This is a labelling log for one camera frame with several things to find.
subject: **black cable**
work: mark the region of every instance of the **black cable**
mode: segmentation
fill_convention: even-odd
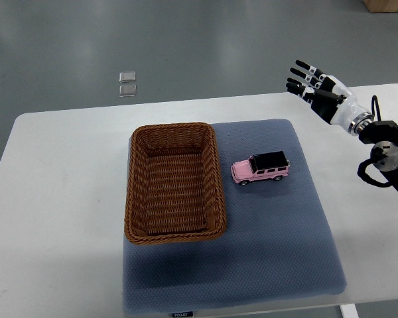
[[[374,109],[376,106],[376,114],[377,114],[377,120],[381,121],[381,117],[380,117],[380,108],[379,108],[379,101],[377,100],[377,96],[373,95],[373,97],[371,98],[371,114],[374,116]]]
[[[381,183],[376,180],[374,180],[372,177],[370,177],[366,172],[365,169],[370,165],[373,164],[375,160],[373,158],[364,160],[359,166],[358,166],[358,171],[357,175],[364,181],[367,182],[368,184],[371,184],[372,186],[375,187],[390,187],[392,186],[390,182],[386,183]]]

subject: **gray floor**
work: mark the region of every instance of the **gray floor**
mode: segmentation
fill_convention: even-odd
[[[348,86],[398,83],[398,13],[362,0],[0,0],[0,158],[23,113],[275,93],[296,59]],[[118,97],[125,70],[135,97]],[[357,307],[398,317],[398,300]]]

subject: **cardboard box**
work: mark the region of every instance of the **cardboard box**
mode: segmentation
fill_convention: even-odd
[[[364,0],[371,13],[398,12],[398,0]]]

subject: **black car roof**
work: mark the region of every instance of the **black car roof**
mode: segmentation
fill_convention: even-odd
[[[258,170],[287,166],[287,160],[283,151],[254,154],[253,158],[255,159]]]

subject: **car window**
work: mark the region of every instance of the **car window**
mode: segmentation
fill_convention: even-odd
[[[251,165],[252,173],[256,173],[257,164],[255,163],[255,159],[253,157],[249,158],[249,164]]]

